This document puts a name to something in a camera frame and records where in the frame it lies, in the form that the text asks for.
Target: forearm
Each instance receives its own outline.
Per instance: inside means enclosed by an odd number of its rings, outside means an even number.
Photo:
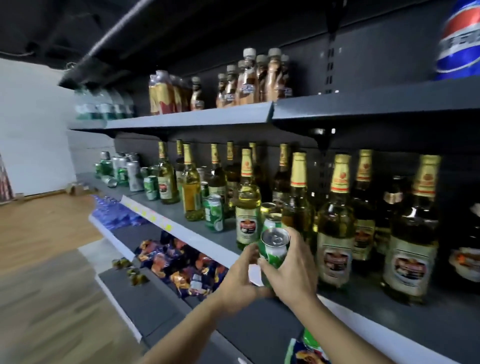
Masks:
[[[332,363],[394,364],[340,321],[316,296],[306,298],[292,311],[325,350]]]
[[[221,308],[215,295],[195,307],[141,360],[141,364],[194,363],[216,328]]]

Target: left hand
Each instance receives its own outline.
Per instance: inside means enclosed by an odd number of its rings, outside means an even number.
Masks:
[[[257,287],[248,278],[249,264],[256,264],[259,257],[256,243],[245,247],[240,257],[231,266],[220,287],[207,299],[215,300],[221,313],[235,314],[257,298],[274,297],[268,287]]]

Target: wooden floor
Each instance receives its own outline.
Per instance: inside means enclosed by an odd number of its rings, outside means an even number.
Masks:
[[[145,351],[76,248],[92,197],[0,206],[0,364],[130,364]]]
[[[0,206],[0,275],[102,238],[87,220],[90,195],[59,194]]]

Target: hand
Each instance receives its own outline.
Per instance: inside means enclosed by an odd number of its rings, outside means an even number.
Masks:
[[[280,268],[275,269],[263,257],[258,259],[258,265],[277,296],[293,310],[305,298],[315,297],[318,273],[310,248],[300,233],[289,227],[285,230],[290,235],[290,247]]]
[[[255,264],[259,257],[255,243],[247,245],[237,261],[231,266],[220,287],[211,295],[222,313],[235,314],[257,298],[273,297],[267,287],[256,287],[248,278],[249,264]]]

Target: right hand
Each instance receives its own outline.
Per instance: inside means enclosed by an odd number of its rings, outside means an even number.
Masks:
[[[280,268],[275,269],[263,257],[258,259],[257,264],[276,295],[293,310],[293,307],[302,303],[305,298],[316,296],[318,273],[310,248],[300,233],[290,227],[285,230],[290,235],[290,247]]]

